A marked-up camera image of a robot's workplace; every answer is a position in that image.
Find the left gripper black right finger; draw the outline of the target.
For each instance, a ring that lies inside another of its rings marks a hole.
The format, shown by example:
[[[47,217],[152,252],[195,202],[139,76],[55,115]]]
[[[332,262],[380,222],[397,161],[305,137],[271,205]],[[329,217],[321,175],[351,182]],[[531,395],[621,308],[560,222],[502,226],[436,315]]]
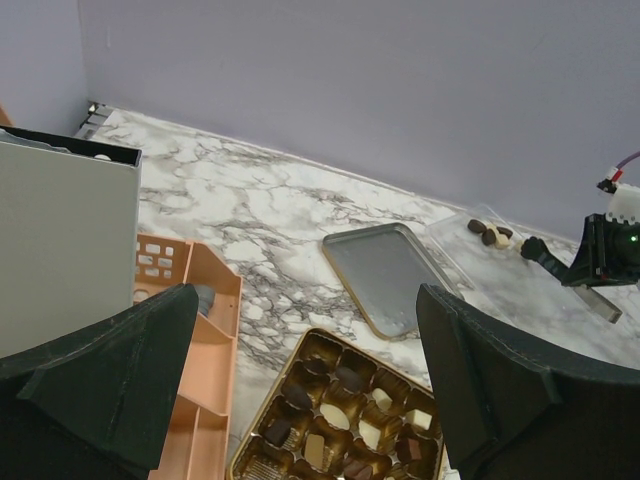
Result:
[[[423,284],[419,333],[463,479],[636,479],[639,373],[574,353]]]

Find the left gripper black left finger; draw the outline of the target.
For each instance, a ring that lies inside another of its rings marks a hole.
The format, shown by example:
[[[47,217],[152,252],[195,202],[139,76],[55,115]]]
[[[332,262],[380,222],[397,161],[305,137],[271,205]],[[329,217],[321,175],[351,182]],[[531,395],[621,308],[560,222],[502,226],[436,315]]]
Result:
[[[160,465],[198,304],[193,285],[174,285],[2,358],[2,478],[148,478]]]

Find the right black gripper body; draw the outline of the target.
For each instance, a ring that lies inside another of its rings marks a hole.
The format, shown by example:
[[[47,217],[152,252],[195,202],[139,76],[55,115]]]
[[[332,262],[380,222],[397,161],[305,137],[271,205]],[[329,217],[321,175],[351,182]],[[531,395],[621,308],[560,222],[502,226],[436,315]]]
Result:
[[[561,284],[613,287],[639,282],[639,224],[609,221],[603,214],[585,218],[581,243]]]

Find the dark oval chocolate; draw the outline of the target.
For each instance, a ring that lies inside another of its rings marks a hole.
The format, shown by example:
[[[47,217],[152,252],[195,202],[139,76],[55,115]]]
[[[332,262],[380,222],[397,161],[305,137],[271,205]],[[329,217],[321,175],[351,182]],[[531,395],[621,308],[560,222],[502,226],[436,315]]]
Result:
[[[354,370],[339,366],[335,370],[335,376],[341,387],[352,394],[358,394],[362,391],[364,382],[362,377]]]

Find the brown chocolate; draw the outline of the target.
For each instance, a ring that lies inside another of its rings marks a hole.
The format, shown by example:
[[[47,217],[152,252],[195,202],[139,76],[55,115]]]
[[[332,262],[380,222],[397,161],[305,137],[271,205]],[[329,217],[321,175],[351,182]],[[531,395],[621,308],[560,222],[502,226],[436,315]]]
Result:
[[[421,443],[411,437],[399,438],[396,442],[396,455],[400,462],[409,464],[423,459]]]

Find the white oval chocolate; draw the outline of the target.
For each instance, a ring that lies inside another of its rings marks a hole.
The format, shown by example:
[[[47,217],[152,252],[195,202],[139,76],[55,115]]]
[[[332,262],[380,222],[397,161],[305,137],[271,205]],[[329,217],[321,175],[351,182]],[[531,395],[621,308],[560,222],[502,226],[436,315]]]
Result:
[[[329,403],[322,403],[319,407],[319,411],[328,424],[333,428],[338,430],[350,429],[349,418],[338,406]]]

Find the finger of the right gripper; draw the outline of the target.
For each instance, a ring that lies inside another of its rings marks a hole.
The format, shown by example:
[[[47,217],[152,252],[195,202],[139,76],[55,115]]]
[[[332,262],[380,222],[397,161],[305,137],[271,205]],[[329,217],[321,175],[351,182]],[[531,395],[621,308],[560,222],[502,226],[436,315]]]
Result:
[[[614,303],[590,287],[579,286],[577,295],[596,314],[611,324],[617,323],[622,316],[622,311]]]

